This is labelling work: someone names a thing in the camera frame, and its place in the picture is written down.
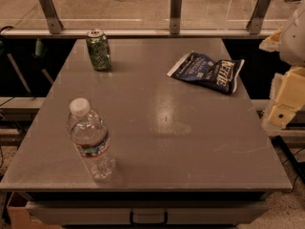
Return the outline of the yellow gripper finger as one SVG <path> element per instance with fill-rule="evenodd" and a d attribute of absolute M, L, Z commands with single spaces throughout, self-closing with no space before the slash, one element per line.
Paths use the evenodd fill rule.
<path fill-rule="evenodd" d="M 284 74 L 276 73 L 270 100 L 261 125 L 268 133 L 278 134 L 305 106 L 305 68 L 293 66 Z"/>
<path fill-rule="evenodd" d="M 277 29 L 272 35 L 268 36 L 260 43 L 259 48 L 265 52 L 278 52 L 282 31 L 282 27 Z"/>

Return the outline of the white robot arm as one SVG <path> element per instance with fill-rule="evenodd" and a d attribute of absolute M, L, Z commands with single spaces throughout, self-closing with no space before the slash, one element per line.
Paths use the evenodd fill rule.
<path fill-rule="evenodd" d="M 279 132 L 305 105 L 305 5 L 301 4 L 259 48 L 279 52 L 280 60 L 291 66 L 284 74 L 274 75 L 270 100 L 261 121 L 265 131 Z"/>

